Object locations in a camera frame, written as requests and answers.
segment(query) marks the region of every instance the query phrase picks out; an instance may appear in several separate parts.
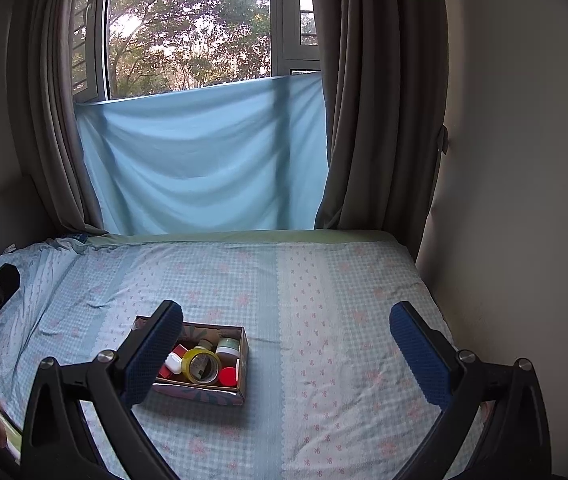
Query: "curtain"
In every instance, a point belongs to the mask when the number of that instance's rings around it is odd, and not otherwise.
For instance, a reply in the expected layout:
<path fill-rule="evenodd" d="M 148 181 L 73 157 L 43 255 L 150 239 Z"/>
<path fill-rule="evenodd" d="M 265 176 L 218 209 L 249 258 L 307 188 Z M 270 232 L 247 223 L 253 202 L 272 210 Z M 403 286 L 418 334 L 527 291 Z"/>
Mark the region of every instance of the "curtain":
<path fill-rule="evenodd" d="M 312 229 L 328 165 L 318 73 L 77 104 L 104 227 Z"/>
<path fill-rule="evenodd" d="M 71 92 L 73 0 L 14 0 L 8 40 L 8 108 L 23 173 L 61 230 L 102 234 L 83 162 Z"/>
<path fill-rule="evenodd" d="M 445 132 L 445 0 L 313 4 L 329 161 L 315 227 L 387 231 L 416 259 Z"/>

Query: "blue gingham fabric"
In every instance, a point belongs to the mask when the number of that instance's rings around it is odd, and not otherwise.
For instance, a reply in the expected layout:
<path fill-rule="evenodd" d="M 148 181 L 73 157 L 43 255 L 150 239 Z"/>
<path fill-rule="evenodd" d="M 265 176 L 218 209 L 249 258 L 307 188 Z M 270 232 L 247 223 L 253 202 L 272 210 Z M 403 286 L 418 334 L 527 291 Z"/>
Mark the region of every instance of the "blue gingham fabric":
<path fill-rule="evenodd" d="M 94 247 L 57 240 L 0 256 L 20 290 L 0 313 L 0 403 L 24 421 L 37 365 L 117 348 L 162 300 L 189 322 L 245 327 L 243 406 L 150 392 L 134 414 L 183 480 L 392 478 L 439 409 L 391 338 L 388 313 L 411 301 L 450 333 L 404 247 L 221 242 Z M 92 406 L 87 422 L 109 470 L 126 478 Z M 479 416 L 449 475 L 481 432 Z"/>

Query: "open box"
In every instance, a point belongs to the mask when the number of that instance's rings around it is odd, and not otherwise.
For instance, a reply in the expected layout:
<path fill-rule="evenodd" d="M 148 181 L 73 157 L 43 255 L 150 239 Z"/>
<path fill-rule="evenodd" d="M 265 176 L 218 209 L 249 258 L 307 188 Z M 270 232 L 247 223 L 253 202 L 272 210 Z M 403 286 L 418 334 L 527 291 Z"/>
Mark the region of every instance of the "open box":
<path fill-rule="evenodd" d="M 148 319 L 145 316 L 137 316 L 134 322 L 134 329 L 143 326 Z M 222 406 L 230 404 L 242 405 L 246 398 L 246 360 L 248 358 L 248 341 L 244 327 L 184 322 L 182 324 L 182 332 L 175 344 L 180 343 L 186 346 L 186 348 L 193 348 L 201 339 L 206 339 L 213 346 L 217 347 L 219 340 L 223 337 L 231 337 L 240 341 L 237 386 L 229 388 L 219 385 L 193 384 L 180 374 L 176 376 L 178 380 L 164 379 L 157 376 L 153 383 L 153 389 L 158 393 L 171 397 L 199 400 L 209 404 L 220 404 Z"/>

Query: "headboard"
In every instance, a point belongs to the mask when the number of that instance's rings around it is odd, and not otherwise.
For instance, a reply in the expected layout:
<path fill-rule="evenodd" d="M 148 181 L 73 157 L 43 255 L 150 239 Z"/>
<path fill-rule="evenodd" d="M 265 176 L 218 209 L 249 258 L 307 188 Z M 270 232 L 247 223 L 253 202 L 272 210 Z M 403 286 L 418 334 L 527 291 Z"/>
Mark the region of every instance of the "headboard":
<path fill-rule="evenodd" d="M 0 254 L 11 244 L 21 249 L 57 235 L 30 176 L 0 194 Z"/>

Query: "light blue sheet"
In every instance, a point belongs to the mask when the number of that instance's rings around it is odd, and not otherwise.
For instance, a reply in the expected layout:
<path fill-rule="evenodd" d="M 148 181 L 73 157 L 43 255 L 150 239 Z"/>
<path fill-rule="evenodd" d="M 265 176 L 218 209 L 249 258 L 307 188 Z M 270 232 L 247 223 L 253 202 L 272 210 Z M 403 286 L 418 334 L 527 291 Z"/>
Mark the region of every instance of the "light blue sheet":
<path fill-rule="evenodd" d="M 75 107 L 113 234 L 312 229 L 328 173 L 319 73 Z"/>
<path fill-rule="evenodd" d="M 19 425 L 38 364 L 117 348 L 136 315 L 179 302 L 189 322 L 241 325 L 246 402 L 216 406 L 150 392 L 133 411 L 184 480 L 392 478 L 440 413 L 426 402 L 388 329 L 411 301 L 450 339 L 406 248 L 376 242 L 38 244 L 0 256 L 19 291 L 0 312 L 0 404 Z M 125 478 L 92 406 L 109 469 Z M 478 418 L 452 465 L 459 473 Z"/>

